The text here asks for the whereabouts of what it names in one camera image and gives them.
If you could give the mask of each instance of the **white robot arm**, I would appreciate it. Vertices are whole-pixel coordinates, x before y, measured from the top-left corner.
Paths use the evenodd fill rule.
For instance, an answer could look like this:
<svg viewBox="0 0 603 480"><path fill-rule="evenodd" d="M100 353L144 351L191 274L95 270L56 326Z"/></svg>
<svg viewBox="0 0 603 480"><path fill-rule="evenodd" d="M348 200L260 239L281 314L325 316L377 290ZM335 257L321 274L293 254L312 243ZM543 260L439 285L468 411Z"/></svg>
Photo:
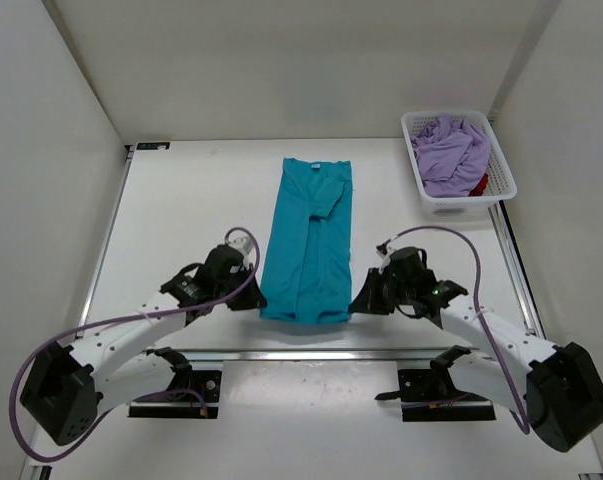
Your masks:
<svg viewBox="0 0 603 480"><path fill-rule="evenodd" d="M211 308L165 316L157 312L206 304L235 291L252 272L247 260L251 249L247 237L226 240L204 264L185 267L143 304L139 313L145 319L106 326L65 347L49 345L36 357L21 404L55 443L67 445L117 405L187 386L183 379L191 366L183 355L170 348L147 349ZM265 304L254 280L227 302L231 310ZM350 311L388 315L402 305L412 306L414 317L427 318L478 349L455 346L432 361L441 391L476 393L513 412L521 411L525 402L532 428L559 451L569 450L603 422L603 384L583 348L558 347L489 309L477 312L468 292L452 281L437 281L427 269L425 252L414 247L386 251L382 266L368 271Z"/></svg>

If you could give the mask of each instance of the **lavender cloth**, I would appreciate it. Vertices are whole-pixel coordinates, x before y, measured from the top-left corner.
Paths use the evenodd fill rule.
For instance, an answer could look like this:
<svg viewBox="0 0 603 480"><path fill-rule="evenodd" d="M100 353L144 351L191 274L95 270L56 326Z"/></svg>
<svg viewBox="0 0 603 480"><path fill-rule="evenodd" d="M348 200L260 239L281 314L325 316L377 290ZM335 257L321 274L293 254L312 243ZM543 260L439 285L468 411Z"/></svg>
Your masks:
<svg viewBox="0 0 603 480"><path fill-rule="evenodd" d="M467 197L488 169L490 140L466 120L441 115L413 137L425 192L431 197Z"/></svg>

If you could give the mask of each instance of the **teal shirt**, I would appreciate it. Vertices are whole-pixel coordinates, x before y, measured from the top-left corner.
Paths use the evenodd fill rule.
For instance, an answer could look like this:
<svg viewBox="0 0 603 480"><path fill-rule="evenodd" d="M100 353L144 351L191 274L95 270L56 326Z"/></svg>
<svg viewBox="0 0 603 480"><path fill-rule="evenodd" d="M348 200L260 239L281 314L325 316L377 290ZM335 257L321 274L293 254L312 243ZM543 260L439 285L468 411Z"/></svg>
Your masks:
<svg viewBox="0 0 603 480"><path fill-rule="evenodd" d="M350 162L283 160L261 291L261 317L314 324L349 320Z"/></svg>

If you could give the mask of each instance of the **laundry basket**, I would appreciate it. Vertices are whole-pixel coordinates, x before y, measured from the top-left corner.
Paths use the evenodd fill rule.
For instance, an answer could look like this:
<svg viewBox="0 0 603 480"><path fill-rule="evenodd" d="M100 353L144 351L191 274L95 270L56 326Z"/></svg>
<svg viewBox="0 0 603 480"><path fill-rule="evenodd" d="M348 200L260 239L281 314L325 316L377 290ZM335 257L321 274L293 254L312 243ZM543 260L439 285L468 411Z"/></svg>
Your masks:
<svg viewBox="0 0 603 480"><path fill-rule="evenodd" d="M410 137L420 134L426 125L436 122L439 115L442 114L451 115L455 121L468 120L477 128L481 128L490 140L492 151L490 152L490 161L486 172L488 174L488 186L481 197L435 198L425 193ZM483 113L475 110L408 112L401 117L401 126L408 146L414 178L419 188L421 204L426 212L436 215L481 213L499 200L509 200L517 194L517 186L514 183L514 178L512 178L510 168L505 161L494 131Z"/></svg>

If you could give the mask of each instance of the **white table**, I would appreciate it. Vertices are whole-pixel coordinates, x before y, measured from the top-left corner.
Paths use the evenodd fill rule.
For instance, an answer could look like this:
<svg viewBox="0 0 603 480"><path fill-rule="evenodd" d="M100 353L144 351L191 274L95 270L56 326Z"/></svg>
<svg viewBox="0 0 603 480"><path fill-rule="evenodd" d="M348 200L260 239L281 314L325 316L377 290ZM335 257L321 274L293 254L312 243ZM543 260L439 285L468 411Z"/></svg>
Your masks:
<svg viewBox="0 0 603 480"><path fill-rule="evenodd" d="M172 142L137 151L84 320L134 311L182 266L204 260L232 226L249 228L265 252L283 157L352 161L353 296L379 262L375 245L435 223L420 212L402 139ZM525 298L490 215L437 223L476 244L482 303L524 328ZM419 232L401 242L425 248L439 278L473 285L472 256L458 238ZM405 424L397 404L374 402L397 388L393 356L455 343L463 341L398 314L301 328L217 307L161 344L197 358L252 360L225 362L219 419L128 419L120 407L51 478L576 480L602 471L591 439L558 454L534 434L523 436L501 408L495 422ZM327 361L339 359L349 361ZM42 432L35 446L58 451Z"/></svg>

